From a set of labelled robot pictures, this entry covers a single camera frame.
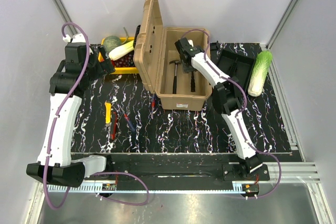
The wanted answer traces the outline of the steel claw hammer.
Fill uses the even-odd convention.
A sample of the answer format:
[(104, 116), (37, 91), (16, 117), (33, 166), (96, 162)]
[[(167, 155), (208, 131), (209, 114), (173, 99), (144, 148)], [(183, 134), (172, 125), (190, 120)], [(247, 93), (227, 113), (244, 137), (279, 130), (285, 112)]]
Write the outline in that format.
[(170, 61), (169, 64), (174, 64), (174, 79), (173, 79), (173, 89), (172, 92), (173, 94), (176, 94), (177, 92), (177, 67), (181, 62), (179, 60), (173, 60)]

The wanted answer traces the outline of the tan plastic tool box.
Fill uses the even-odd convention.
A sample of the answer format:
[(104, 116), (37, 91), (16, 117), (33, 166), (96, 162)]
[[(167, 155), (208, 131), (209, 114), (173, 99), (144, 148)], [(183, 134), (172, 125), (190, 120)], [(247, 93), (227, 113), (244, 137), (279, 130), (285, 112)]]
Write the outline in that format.
[(174, 64), (169, 64), (180, 58), (176, 41), (185, 37), (205, 49), (208, 33), (205, 28), (165, 27), (159, 0), (145, 0), (133, 61), (143, 86), (160, 98), (163, 109), (200, 111), (211, 95), (210, 84), (199, 72), (194, 73), (196, 91), (191, 92), (191, 73), (183, 73), (182, 65), (177, 67), (177, 92), (173, 94)]

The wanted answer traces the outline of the black tool box tray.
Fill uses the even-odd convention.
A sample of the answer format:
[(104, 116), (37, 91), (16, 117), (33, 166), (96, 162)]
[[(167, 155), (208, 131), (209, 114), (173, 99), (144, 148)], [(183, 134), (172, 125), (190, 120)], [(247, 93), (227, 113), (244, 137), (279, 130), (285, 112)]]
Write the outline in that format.
[(239, 55), (225, 49), (214, 58), (215, 65), (230, 77), (236, 77), (246, 93), (255, 62), (256, 59), (254, 58)]

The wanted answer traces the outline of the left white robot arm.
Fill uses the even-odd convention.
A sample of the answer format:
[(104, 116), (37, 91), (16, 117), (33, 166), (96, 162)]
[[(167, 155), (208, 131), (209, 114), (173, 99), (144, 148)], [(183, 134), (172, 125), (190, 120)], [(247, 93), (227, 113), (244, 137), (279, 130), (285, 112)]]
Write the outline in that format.
[(26, 174), (48, 185), (79, 187), (84, 178), (97, 174), (112, 177), (114, 167), (102, 155), (71, 159), (75, 120), (89, 84), (115, 68), (104, 46), (90, 48), (86, 55), (83, 34), (66, 36), (65, 59), (50, 79), (50, 116), (43, 147), (37, 162), (27, 165)]

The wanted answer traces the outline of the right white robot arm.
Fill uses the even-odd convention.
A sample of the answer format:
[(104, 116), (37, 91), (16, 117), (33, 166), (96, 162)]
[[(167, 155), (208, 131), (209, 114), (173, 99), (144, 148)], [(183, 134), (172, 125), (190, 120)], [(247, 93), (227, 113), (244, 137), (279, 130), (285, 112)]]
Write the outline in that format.
[(263, 163), (257, 155), (242, 112), (245, 110), (247, 98), (241, 86), (229, 75), (222, 72), (199, 46), (190, 44), (187, 38), (175, 42), (181, 61), (190, 69), (197, 70), (212, 86), (212, 102), (215, 111), (226, 122), (239, 157), (239, 174), (250, 180), (257, 175)]

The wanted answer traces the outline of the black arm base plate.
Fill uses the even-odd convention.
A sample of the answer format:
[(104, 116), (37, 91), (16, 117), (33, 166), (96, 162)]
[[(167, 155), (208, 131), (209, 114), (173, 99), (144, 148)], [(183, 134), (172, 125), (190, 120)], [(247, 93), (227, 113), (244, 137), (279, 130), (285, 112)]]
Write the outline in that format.
[(126, 176), (140, 178), (150, 191), (220, 191), (233, 189), (233, 182), (244, 184), (270, 180), (267, 165), (252, 174), (244, 174), (234, 154), (107, 154), (109, 171), (120, 175), (90, 176), (90, 180), (116, 180), (117, 190), (143, 190), (143, 186)]

